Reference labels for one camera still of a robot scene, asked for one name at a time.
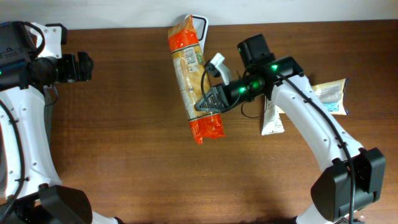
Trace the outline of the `white tube with gold cap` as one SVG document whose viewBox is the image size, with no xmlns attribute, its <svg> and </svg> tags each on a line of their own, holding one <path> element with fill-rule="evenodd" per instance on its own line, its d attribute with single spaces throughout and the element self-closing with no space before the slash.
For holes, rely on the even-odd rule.
<svg viewBox="0 0 398 224">
<path fill-rule="evenodd" d="M 263 136 L 279 134 L 285 131 L 280 118 L 279 107 L 273 101 L 265 98 L 263 125 L 261 134 Z"/>
</svg>

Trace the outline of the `orange spaghetti packet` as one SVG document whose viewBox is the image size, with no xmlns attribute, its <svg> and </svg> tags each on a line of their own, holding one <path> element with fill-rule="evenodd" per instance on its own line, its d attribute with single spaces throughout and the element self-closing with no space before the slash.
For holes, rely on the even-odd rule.
<svg viewBox="0 0 398 224">
<path fill-rule="evenodd" d="M 195 109 L 195 104 L 202 98 L 201 92 L 210 89 L 210 81 L 205 73 L 203 52 L 193 15 L 187 15 L 182 22 L 169 29 L 168 43 L 194 140 L 202 144 L 205 138 L 222 138 L 224 131 L 220 114 Z"/>
</svg>

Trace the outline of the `white crinkled snack bag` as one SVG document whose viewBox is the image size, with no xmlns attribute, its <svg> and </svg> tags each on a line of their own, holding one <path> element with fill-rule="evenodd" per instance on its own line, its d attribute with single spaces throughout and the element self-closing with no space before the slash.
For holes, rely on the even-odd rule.
<svg viewBox="0 0 398 224">
<path fill-rule="evenodd" d="M 343 105 L 348 81 L 344 78 L 312 86 L 314 94 L 333 115 L 349 115 L 349 111 Z"/>
</svg>

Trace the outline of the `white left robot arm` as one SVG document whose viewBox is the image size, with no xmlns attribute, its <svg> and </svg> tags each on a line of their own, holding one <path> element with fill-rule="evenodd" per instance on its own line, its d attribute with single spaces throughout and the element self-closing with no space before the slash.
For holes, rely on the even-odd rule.
<svg viewBox="0 0 398 224">
<path fill-rule="evenodd" d="M 12 21 L 1 24 L 2 223 L 119 223 L 93 211 L 82 190 L 62 184 L 49 148 L 58 83 L 91 79 L 86 52 L 63 54 L 67 28 Z"/>
</svg>

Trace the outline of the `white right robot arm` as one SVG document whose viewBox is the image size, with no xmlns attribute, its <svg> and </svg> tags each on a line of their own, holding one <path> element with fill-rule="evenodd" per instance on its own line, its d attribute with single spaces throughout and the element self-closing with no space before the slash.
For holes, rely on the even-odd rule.
<svg viewBox="0 0 398 224">
<path fill-rule="evenodd" d="M 330 114 L 312 89 L 303 68 L 291 57 L 276 58 L 263 35 L 238 44 L 245 70 L 233 80 L 224 57 L 215 55 L 205 73 L 223 82 L 202 91 L 198 111 L 227 112 L 264 96 L 293 122 L 312 150 L 321 176 L 310 190 L 312 204 L 292 223 L 356 223 L 355 212 L 381 196 L 386 159 L 366 149 Z"/>
</svg>

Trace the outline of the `white barcode scanner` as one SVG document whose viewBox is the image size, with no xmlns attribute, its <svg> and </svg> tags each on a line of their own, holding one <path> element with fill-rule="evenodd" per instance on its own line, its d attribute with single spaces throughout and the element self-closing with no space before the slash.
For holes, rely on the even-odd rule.
<svg viewBox="0 0 398 224">
<path fill-rule="evenodd" d="M 187 22 L 187 27 L 184 28 L 184 34 L 188 43 L 184 44 L 183 48 L 186 49 L 197 44 L 200 46 L 201 52 L 205 53 L 205 42 L 209 28 L 208 19 L 205 16 L 187 14 L 183 22 L 185 21 Z M 196 31 L 197 42 L 193 41 L 193 30 Z"/>
</svg>

